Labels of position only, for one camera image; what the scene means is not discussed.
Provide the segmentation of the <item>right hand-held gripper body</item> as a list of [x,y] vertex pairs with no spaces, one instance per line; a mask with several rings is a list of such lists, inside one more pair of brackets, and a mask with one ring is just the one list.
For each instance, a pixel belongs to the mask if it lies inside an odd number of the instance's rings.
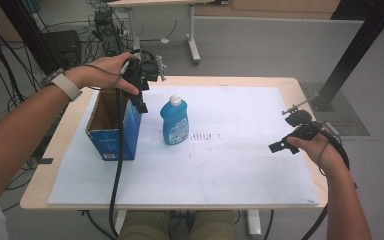
[[316,98],[313,96],[304,100],[299,104],[293,104],[289,109],[283,111],[282,114],[288,114],[285,121],[295,130],[291,133],[291,136],[303,139],[312,140],[320,131],[321,127],[316,121],[312,120],[312,115],[306,110],[299,110],[299,107]]

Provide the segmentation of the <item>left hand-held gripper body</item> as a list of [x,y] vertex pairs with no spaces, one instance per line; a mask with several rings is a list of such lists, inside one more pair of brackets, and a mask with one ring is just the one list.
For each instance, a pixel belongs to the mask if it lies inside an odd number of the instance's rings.
[[166,65],[160,55],[154,55],[143,49],[131,51],[135,58],[129,59],[122,68],[122,78],[134,85],[140,92],[149,89],[149,81],[166,80]]

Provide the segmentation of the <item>blue detergent bottle white cap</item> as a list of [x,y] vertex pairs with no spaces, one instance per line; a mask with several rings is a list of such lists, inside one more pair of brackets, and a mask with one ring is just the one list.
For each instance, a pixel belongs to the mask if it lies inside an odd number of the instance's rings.
[[186,140],[189,135],[187,103],[179,94],[174,94],[162,107],[163,138],[167,145],[176,145]]

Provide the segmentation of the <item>blue cardboard box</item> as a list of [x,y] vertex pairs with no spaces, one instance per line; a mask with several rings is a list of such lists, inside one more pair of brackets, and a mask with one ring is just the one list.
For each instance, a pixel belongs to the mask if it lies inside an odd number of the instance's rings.
[[119,159],[119,112],[123,118],[123,159],[135,159],[142,114],[128,97],[120,103],[118,109],[115,90],[100,91],[86,125],[86,134],[104,161]]

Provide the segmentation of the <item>person's left hand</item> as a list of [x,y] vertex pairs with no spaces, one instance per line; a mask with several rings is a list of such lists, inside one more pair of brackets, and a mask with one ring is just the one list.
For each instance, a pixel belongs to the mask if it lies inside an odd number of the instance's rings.
[[132,95],[138,95],[139,90],[124,80],[121,74],[123,65],[132,58],[134,55],[129,52],[103,57],[89,64],[66,70],[64,75],[79,89],[84,87],[117,88]]

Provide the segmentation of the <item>light wooden table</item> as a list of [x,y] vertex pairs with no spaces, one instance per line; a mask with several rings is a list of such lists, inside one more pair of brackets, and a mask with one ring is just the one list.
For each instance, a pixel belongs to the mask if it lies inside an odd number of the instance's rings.
[[[284,109],[294,103],[303,101],[304,94],[298,82],[293,78],[263,78],[263,77],[196,77],[196,76],[170,76],[164,82],[152,84],[154,86],[233,86],[233,87],[274,87],[279,90],[284,102]],[[93,205],[51,205],[48,198],[55,184],[58,170],[65,153],[67,152],[77,128],[82,120],[88,123],[92,109],[95,105],[97,92],[87,89],[83,95],[74,103],[70,104],[66,110],[52,140],[47,148],[45,155],[49,158],[49,162],[38,166],[34,176],[28,185],[22,199],[21,206],[30,210],[55,210],[55,209],[106,209],[109,205],[116,203],[110,202],[106,206]],[[316,167],[303,154],[309,170],[310,177],[313,181],[319,202],[315,206],[295,206],[295,207],[276,207],[265,206],[262,208],[246,207],[246,208],[221,208],[221,207],[203,207],[203,208],[121,208],[119,209],[147,209],[147,210],[203,210],[203,209],[268,209],[268,208],[312,208],[325,203],[326,201],[326,185],[318,176]]]

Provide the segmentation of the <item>grey floor grille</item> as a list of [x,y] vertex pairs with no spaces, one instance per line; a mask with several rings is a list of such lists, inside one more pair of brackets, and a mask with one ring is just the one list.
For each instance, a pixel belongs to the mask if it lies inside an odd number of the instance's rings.
[[313,101],[310,102],[310,108],[317,120],[329,122],[341,136],[370,135],[341,91],[335,95],[327,110],[316,110]]

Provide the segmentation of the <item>white table mat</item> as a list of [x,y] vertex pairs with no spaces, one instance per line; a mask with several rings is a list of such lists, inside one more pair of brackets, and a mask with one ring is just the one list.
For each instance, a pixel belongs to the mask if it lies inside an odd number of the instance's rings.
[[[178,93],[187,102],[189,136],[163,141],[160,110]],[[302,154],[272,153],[291,132],[274,87],[154,86],[145,92],[135,159],[104,161],[82,120],[60,164],[51,205],[121,208],[315,206]]]

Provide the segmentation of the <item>white desk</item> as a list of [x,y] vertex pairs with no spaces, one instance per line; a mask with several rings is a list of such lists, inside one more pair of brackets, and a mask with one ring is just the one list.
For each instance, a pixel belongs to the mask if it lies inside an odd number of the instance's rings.
[[133,48],[140,48],[140,38],[136,31],[134,8],[142,6],[158,5],[187,5],[189,17],[189,29],[186,34],[187,43],[194,63],[199,64],[201,56],[195,41],[195,5],[208,4],[215,0],[116,0],[108,3],[111,8],[122,8],[127,12],[133,40]]

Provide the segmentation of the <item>black computer case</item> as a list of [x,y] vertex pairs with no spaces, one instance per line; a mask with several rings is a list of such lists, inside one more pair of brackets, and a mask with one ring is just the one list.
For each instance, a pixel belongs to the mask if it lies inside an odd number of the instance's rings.
[[68,69],[80,64],[81,42],[75,30],[43,33],[42,37],[59,67]]

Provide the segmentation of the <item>white table foot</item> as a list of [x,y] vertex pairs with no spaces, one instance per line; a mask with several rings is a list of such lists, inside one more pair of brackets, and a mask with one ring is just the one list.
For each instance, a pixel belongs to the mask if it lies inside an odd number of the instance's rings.
[[261,221],[258,210],[247,210],[247,229],[251,238],[259,239],[262,237]]

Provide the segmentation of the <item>person's right leg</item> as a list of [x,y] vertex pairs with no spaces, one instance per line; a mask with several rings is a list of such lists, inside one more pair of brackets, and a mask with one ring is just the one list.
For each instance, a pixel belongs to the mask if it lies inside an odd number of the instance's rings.
[[197,211],[190,240],[234,240],[233,211]]

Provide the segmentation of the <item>person's leg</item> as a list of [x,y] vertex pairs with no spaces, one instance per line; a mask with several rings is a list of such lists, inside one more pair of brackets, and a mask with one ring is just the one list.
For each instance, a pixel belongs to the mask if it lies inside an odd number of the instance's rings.
[[128,211],[117,240],[170,240],[168,211]]
[[197,211],[190,240],[234,240],[233,211]]

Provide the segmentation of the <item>person's left leg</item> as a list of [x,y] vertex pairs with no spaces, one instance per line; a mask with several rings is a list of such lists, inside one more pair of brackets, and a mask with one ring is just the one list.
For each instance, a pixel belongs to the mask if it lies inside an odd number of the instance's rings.
[[128,211],[117,240],[170,240],[168,211]]

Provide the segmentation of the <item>black metal post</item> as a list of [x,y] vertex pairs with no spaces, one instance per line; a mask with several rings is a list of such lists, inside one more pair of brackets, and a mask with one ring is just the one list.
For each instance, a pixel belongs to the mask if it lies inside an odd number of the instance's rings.
[[369,48],[384,29],[384,0],[379,0],[369,13],[346,51],[338,61],[318,96],[310,101],[316,112],[333,111],[332,101]]

